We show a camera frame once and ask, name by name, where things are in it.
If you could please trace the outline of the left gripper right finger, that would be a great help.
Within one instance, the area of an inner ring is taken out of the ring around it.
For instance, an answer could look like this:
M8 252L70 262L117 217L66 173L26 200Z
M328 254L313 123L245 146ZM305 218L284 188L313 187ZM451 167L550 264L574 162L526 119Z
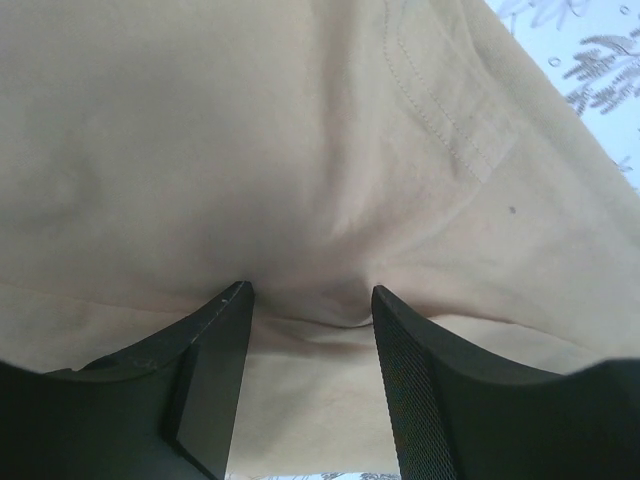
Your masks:
M491 353L373 290L374 335L404 479L635 479L639 363L568 375Z

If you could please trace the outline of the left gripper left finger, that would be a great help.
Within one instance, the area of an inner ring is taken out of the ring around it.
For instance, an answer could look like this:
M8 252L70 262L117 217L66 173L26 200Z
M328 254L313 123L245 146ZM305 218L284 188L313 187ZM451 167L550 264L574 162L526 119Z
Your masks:
M80 370L1 366L5 479L221 479L254 307L237 282Z

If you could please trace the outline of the beige t shirt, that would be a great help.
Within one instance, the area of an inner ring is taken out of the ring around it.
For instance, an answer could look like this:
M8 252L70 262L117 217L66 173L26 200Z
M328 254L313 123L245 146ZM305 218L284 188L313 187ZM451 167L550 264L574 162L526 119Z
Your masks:
M639 198L482 1L5 1L1 357L257 294L230 470L397 471L383 285L507 358L639 353Z

